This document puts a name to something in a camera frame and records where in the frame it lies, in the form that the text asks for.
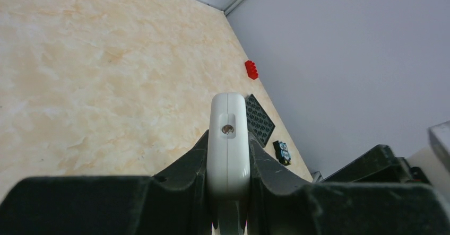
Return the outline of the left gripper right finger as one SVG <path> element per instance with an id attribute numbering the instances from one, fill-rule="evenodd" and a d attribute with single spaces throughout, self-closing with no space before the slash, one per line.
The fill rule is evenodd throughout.
<path id="1" fill-rule="evenodd" d="M 449 203 L 431 186 L 310 183 L 248 139 L 249 234 L 449 234 Z"/>

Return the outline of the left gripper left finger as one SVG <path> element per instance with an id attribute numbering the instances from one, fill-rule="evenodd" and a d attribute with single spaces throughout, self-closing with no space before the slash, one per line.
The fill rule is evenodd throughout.
<path id="1" fill-rule="evenodd" d="M 1 234 L 211 234 L 207 138 L 153 176 L 25 178 L 1 203 Z"/>

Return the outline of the white remote control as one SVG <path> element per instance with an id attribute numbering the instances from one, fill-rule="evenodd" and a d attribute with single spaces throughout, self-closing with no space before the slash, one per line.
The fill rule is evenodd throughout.
<path id="1" fill-rule="evenodd" d="M 250 192 L 245 99 L 219 93 L 211 103 L 206 188 L 217 234 L 243 234 Z"/>

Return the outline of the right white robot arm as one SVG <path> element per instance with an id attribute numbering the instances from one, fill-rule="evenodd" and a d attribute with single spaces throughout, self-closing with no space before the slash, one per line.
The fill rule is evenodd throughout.
<path id="1" fill-rule="evenodd" d="M 449 121 L 427 129 L 429 146 L 408 158 L 376 145 L 325 182 L 418 182 L 449 197 Z"/>

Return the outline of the blue owl toy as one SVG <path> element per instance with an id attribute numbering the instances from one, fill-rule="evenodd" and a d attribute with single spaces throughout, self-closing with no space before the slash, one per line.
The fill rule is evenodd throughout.
<path id="1" fill-rule="evenodd" d="M 288 151 L 287 144 L 282 141 L 274 141 L 276 159 L 284 166 L 291 165 L 291 155 Z"/>

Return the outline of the dark grey studded baseplate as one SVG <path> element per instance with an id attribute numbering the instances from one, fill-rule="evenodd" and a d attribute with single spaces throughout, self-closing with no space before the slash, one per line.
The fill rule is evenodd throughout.
<path id="1" fill-rule="evenodd" d="M 247 127 L 262 147 L 266 147 L 275 124 L 253 94 L 245 98 Z"/>

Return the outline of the red toy brick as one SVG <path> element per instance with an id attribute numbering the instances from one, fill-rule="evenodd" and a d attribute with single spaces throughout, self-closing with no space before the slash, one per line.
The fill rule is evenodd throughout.
<path id="1" fill-rule="evenodd" d="M 245 61 L 244 65 L 245 65 L 248 77 L 252 80 L 256 80 L 259 77 L 259 74 L 258 74 L 255 63 L 252 60 L 247 60 L 247 61 Z"/>

